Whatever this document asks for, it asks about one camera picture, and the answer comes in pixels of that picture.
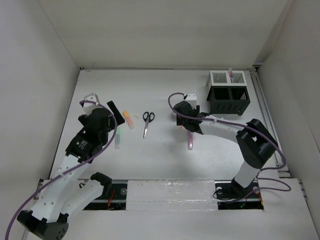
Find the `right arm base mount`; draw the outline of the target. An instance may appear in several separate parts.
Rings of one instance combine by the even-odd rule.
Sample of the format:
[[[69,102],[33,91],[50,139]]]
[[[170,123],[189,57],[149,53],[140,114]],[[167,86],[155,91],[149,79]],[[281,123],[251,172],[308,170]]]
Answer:
[[[256,189],[259,184],[254,180],[247,188],[237,186],[230,180],[219,180],[214,183],[212,194],[217,200],[218,210],[263,210],[262,196]]]

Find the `red pen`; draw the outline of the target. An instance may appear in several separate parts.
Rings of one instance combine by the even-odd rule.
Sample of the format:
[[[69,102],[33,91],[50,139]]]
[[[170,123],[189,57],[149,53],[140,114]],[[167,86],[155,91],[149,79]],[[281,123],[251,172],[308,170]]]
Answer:
[[[233,78],[233,70],[232,70],[232,68],[228,69],[228,74],[229,74],[229,78],[232,79]]]

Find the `purple highlighter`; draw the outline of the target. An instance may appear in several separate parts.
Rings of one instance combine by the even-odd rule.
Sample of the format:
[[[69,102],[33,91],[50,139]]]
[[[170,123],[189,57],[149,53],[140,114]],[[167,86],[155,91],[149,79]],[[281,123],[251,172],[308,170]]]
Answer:
[[[187,133],[187,148],[188,150],[193,150],[193,147],[194,147],[193,133],[189,131]]]

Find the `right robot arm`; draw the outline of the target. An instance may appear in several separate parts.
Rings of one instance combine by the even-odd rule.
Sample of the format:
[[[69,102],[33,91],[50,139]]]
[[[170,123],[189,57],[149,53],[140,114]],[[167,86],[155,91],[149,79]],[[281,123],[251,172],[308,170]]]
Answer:
[[[238,144],[243,163],[231,181],[230,190],[237,197],[243,197],[266,162],[278,147],[275,139],[258,119],[252,119],[240,129],[223,120],[192,108],[187,101],[177,103],[173,109],[178,112],[176,124],[190,132],[212,135]]]

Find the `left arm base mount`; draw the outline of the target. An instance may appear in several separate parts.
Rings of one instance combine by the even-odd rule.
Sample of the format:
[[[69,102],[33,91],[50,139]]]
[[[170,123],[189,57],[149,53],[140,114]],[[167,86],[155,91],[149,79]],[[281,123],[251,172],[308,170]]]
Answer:
[[[128,181],[112,180],[103,173],[96,172],[90,180],[99,180],[102,182],[103,191],[101,196],[89,203],[84,210],[88,211],[124,211],[126,210]]]

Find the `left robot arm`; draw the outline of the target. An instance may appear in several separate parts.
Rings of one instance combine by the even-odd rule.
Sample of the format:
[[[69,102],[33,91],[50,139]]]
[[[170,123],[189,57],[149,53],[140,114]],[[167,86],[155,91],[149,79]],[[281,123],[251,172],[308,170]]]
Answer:
[[[107,106],[93,100],[81,101],[85,114],[78,117],[82,129],[70,141],[53,179],[41,188],[42,195],[30,208],[22,209],[16,219],[30,233],[42,240],[61,240],[72,217],[97,198],[112,194],[112,179],[94,173],[76,192],[78,179],[93,160],[107,149],[115,138],[117,127],[125,122],[113,101]]]

